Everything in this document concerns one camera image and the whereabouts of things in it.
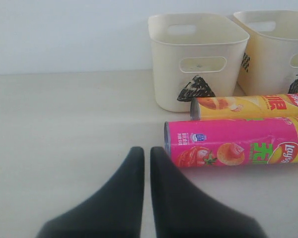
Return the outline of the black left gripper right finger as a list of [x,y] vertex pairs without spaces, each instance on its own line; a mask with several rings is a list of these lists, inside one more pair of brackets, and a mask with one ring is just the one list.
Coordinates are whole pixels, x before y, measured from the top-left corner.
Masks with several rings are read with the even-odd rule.
[[151,200],[158,238],[264,238],[252,217],[210,197],[172,163],[162,147],[150,150]]

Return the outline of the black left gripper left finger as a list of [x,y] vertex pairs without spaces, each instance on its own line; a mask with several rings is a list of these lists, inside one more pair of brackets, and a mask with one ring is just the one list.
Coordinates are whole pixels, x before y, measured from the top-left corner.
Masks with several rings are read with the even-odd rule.
[[39,238],[138,238],[141,235],[145,155],[132,147],[104,186],[75,208],[47,221]]

